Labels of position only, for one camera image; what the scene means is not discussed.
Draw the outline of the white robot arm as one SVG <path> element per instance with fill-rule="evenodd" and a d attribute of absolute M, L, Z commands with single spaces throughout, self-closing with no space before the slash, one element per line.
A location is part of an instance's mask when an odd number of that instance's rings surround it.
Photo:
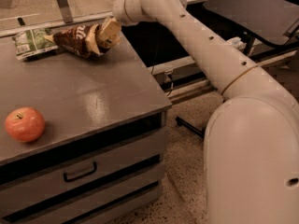
<path fill-rule="evenodd" d="M 192 16 L 186 0 L 114 0 L 125 26 L 157 21 L 224 99 L 204 138 L 209 224 L 299 224 L 299 104 Z"/>

